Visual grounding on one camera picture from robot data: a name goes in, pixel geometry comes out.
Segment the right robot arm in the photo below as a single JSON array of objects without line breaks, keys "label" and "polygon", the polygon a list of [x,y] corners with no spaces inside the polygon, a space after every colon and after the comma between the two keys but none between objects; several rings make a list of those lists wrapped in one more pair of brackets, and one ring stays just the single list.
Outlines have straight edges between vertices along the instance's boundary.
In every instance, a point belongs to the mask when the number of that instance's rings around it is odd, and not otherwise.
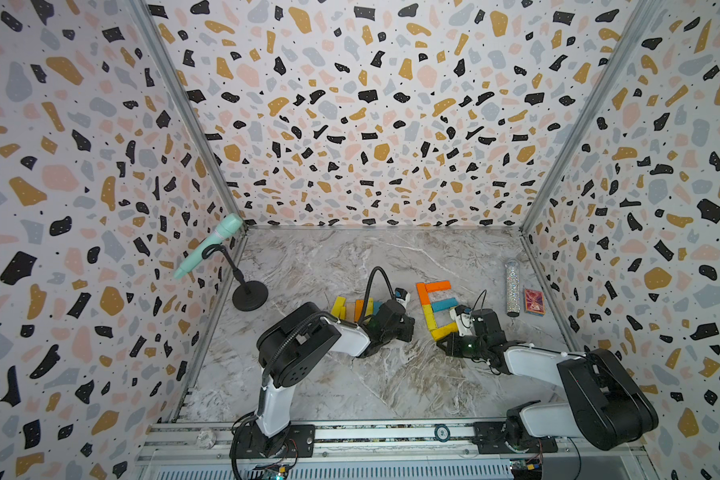
[{"label": "right robot arm", "polygon": [[563,390],[561,402],[530,401],[507,411],[496,436],[510,450],[525,453],[544,439],[567,437],[608,451],[659,426],[652,403],[613,352],[576,353],[510,341],[493,310],[458,306],[454,313],[454,325],[435,336],[447,356],[484,362],[493,373],[529,377]]}]

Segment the teal block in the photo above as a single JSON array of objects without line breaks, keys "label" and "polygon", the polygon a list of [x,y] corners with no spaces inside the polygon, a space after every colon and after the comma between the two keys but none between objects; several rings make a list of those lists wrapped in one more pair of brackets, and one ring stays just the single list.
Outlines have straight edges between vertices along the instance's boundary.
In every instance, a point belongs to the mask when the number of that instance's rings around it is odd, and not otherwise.
[{"label": "teal block", "polygon": [[444,300],[432,302],[430,304],[430,306],[434,312],[447,311],[447,310],[457,307],[458,305],[459,305],[459,302],[455,298],[447,298]]}]

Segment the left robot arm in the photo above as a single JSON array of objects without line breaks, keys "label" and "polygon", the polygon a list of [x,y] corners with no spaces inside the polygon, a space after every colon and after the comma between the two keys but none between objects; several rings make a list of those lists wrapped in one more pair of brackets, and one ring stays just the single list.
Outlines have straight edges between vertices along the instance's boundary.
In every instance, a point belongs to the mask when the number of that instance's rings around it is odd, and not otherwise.
[{"label": "left robot arm", "polygon": [[412,340],[415,320],[395,299],[357,323],[341,320],[307,302],[257,340],[262,367],[255,423],[267,438],[286,430],[295,386],[330,352],[370,357],[393,340]]}]

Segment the yellow-green block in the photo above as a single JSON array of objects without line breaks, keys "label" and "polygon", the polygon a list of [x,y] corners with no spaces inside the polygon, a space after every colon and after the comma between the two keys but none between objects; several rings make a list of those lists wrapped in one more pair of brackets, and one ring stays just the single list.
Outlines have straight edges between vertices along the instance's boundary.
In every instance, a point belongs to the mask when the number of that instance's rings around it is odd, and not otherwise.
[{"label": "yellow-green block", "polygon": [[438,328],[438,325],[432,306],[430,304],[425,304],[422,306],[422,310],[428,330],[436,330]]}]

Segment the yellow block front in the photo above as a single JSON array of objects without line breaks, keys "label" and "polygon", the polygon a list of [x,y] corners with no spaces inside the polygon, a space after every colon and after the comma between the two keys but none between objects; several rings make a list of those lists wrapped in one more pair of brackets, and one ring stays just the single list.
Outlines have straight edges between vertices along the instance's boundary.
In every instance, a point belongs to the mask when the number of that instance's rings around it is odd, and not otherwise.
[{"label": "yellow block front", "polygon": [[439,341],[453,333],[458,334],[459,328],[456,322],[451,322],[448,325],[431,330],[430,333],[434,341]]}]

